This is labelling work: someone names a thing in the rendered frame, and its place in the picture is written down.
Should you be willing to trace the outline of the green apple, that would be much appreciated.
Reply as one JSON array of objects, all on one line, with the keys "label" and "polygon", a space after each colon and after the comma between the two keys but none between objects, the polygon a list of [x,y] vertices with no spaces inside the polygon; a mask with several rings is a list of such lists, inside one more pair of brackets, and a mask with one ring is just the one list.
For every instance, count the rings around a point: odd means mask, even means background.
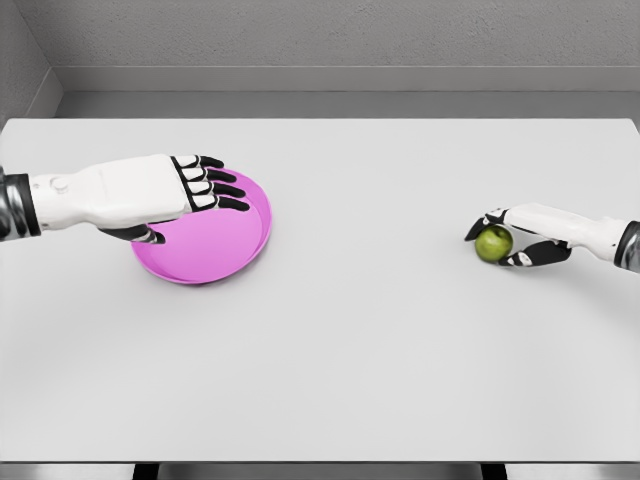
[{"label": "green apple", "polygon": [[513,243],[513,236],[509,230],[499,225],[491,225],[480,232],[475,239],[474,248],[480,260],[497,263],[511,253]]}]

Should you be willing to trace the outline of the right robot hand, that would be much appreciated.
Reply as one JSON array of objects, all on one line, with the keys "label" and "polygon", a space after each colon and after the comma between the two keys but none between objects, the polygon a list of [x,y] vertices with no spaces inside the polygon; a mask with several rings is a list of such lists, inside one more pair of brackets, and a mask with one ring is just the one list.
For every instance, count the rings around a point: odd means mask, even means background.
[{"label": "right robot hand", "polygon": [[536,203],[499,208],[481,216],[465,241],[476,240],[488,226],[500,225],[539,235],[545,241],[534,243],[498,261],[501,266],[538,267],[564,262],[583,237],[586,217]]}]

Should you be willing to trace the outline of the pink round plate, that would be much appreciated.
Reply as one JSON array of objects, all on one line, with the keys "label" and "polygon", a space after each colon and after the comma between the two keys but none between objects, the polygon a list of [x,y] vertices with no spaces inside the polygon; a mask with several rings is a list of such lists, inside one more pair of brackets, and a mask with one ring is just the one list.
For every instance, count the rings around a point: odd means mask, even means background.
[{"label": "pink round plate", "polygon": [[132,250],[153,275],[179,284],[196,285],[222,280],[246,267],[266,245],[272,228],[272,210],[263,188],[236,171],[234,186],[243,190],[246,212],[213,209],[187,214],[156,225],[163,245],[134,243]]}]

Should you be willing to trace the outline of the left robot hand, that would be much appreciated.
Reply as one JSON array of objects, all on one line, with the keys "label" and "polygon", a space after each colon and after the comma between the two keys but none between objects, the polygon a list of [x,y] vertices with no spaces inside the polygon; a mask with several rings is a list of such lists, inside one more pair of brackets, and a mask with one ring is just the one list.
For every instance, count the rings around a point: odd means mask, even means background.
[{"label": "left robot hand", "polygon": [[87,219],[101,232],[133,243],[164,244],[155,224],[214,209],[247,212],[237,178],[224,163],[204,155],[150,155],[91,168],[93,188]]}]

